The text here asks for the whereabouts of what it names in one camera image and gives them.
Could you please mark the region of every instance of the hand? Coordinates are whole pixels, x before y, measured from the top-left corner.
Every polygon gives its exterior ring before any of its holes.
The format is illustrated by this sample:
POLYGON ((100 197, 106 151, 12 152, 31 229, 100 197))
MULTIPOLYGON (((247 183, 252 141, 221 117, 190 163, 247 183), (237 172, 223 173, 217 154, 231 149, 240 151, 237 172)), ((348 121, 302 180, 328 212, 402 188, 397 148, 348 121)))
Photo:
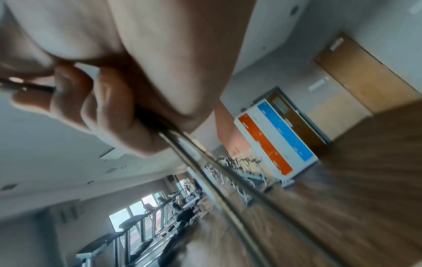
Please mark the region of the hand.
POLYGON ((135 105, 196 129, 231 76, 254 2, 6 0, 0 77, 54 74, 56 93, 19 93, 14 105, 151 155, 165 144, 134 118, 135 105), (73 62, 100 75, 92 81, 73 62))

